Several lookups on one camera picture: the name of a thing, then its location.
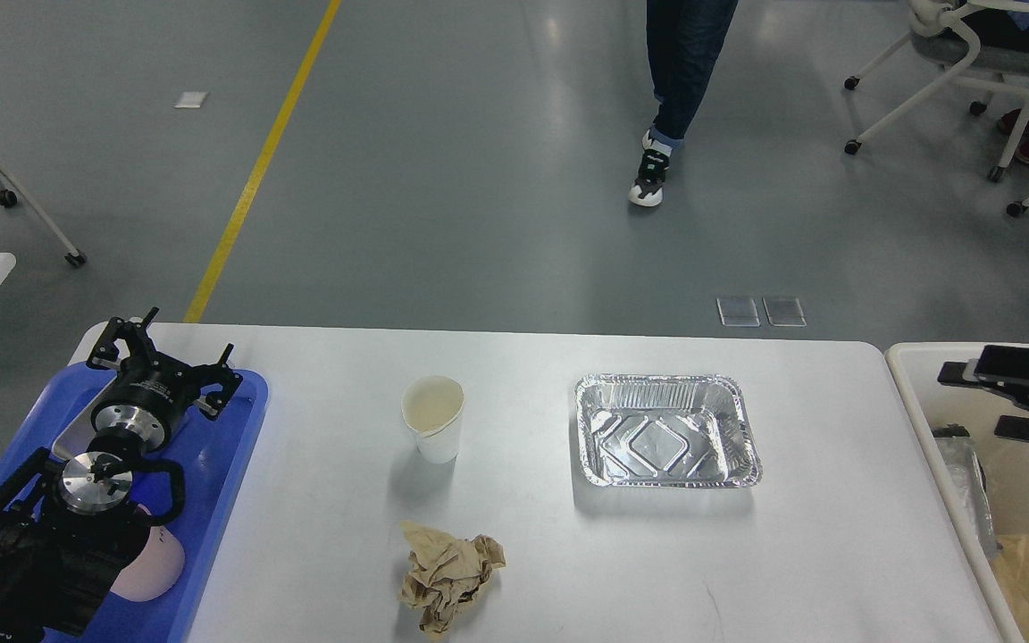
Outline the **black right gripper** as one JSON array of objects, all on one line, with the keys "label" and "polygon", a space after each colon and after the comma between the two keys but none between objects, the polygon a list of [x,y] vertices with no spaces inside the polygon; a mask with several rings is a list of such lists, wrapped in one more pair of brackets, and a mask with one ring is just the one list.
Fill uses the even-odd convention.
[{"label": "black right gripper", "polygon": [[1016,399],[1029,398],[1029,347],[987,345],[968,361],[946,362],[943,386],[980,388]]}]

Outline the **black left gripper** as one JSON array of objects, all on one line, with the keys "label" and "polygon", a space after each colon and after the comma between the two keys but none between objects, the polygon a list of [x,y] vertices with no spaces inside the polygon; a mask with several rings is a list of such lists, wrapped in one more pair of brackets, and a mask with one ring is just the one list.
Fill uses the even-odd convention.
[{"label": "black left gripper", "polygon": [[190,406],[207,420],[217,421],[237,394],[244,376],[230,367],[233,343],[215,363],[189,367],[163,362],[148,335],[158,313],[159,308],[151,308],[138,319],[112,317],[91,349],[88,369],[118,372],[91,410],[94,431],[117,427],[134,434],[144,446],[167,446]]}]

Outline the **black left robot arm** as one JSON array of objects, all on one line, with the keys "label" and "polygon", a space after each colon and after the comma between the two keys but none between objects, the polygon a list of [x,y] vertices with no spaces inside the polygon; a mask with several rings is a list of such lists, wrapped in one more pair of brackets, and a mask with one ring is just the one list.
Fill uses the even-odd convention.
[{"label": "black left robot arm", "polygon": [[234,346],[213,363],[185,363],[148,334],[153,313],[114,317],[88,369],[113,372],[88,410],[76,455],[40,446],[0,485],[0,642],[79,636],[156,530],[187,508],[183,465],[161,456],[196,408],[216,421],[244,382]]}]

